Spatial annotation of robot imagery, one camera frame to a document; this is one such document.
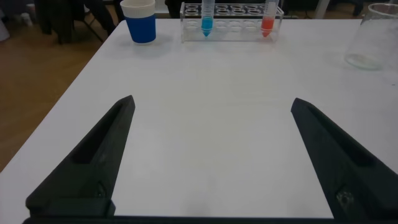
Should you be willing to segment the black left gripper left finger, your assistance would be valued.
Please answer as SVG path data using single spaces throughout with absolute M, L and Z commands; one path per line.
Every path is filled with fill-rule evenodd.
M 33 218 L 108 217 L 135 110 L 132 96 L 118 100 L 27 197 Z

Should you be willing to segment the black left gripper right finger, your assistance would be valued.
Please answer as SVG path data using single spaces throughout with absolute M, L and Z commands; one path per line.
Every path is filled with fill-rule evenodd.
M 333 218 L 396 221 L 397 174 L 311 103 L 290 111 Z

